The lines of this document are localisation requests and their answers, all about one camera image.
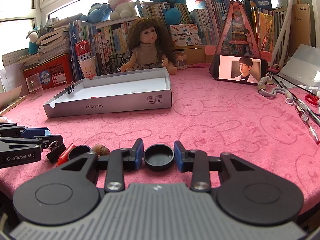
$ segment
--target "acorn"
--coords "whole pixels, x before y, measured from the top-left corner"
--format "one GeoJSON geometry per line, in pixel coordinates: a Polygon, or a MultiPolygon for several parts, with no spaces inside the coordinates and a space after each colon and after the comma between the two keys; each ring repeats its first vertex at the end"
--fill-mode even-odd
{"type": "Polygon", "coordinates": [[[92,151],[96,152],[100,156],[110,154],[109,149],[107,147],[103,146],[102,144],[96,144],[95,146],[93,146],[92,151]]]}

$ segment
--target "man in white coat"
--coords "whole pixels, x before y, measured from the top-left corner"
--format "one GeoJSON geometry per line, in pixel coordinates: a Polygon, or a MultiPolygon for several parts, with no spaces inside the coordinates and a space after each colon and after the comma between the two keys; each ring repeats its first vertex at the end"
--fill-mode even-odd
{"type": "Polygon", "coordinates": [[[241,75],[233,78],[234,80],[237,81],[242,81],[242,82],[250,82],[250,83],[258,83],[258,80],[256,80],[250,73],[250,69],[252,68],[253,62],[252,59],[248,57],[241,57],[239,59],[239,68],[241,75]]]}

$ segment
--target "label printer box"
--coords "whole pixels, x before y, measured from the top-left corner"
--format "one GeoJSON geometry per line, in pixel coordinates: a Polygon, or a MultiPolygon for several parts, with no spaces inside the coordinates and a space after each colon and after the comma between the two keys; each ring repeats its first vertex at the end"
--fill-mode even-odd
{"type": "Polygon", "coordinates": [[[170,32],[175,46],[201,45],[197,24],[170,25],[170,32]]]}
{"type": "Polygon", "coordinates": [[[172,93],[166,68],[128,71],[82,79],[43,107],[47,117],[169,108],[172,93]]]}

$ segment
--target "black lens cap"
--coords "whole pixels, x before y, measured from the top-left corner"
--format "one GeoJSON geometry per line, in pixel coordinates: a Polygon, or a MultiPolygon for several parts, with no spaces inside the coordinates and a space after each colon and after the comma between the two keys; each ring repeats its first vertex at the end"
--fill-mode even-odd
{"type": "Polygon", "coordinates": [[[91,151],[91,149],[90,149],[89,146],[87,146],[87,145],[79,145],[69,153],[68,159],[72,160],[72,159],[80,156],[81,154],[84,154],[84,153],[87,153],[87,152],[90,152],[90,151],[91,151]]]}
{"type": "Polygon", "coordinates": [[[155,144],[145,150],[143,159],[150,170],[165,171],[173,164],[174,151],[167,145],[155,144]]]}

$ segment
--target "smartphone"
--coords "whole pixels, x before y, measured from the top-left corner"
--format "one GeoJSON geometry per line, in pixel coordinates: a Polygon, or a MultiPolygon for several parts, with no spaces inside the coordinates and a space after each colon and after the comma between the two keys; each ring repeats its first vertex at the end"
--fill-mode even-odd
{"type": "Polygon", "coordinates": [[[254,57],[237,57],[217,54],[214,56],[210,73],[215,80],[230,81],[247,85],[257,85],[266,75],[266,60],[254,57]]]}

